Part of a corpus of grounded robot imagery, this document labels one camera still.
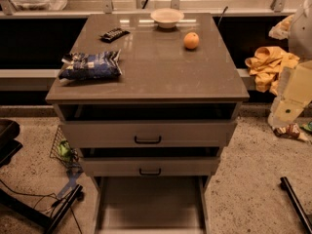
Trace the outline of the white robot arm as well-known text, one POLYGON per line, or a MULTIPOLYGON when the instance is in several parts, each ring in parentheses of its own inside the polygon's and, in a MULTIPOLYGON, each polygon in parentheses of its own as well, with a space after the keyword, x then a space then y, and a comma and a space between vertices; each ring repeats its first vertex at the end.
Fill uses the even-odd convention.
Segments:
POLYGON ((295 12, 289 31, 289 50, 299 57, 295 68, 284 67, 268 123, 273 128, 291 124, 312 101, 312 0, 295 12))

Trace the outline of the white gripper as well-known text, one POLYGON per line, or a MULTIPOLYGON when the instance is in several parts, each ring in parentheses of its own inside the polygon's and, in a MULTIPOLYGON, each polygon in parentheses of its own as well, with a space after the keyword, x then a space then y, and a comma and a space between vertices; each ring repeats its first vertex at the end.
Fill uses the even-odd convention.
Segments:
POLYGON ((295 68, 285 67, 278 84, 278 95, 270 108, 268 123, 273 128, 291 124, 312 101, 312 60, 295 68))

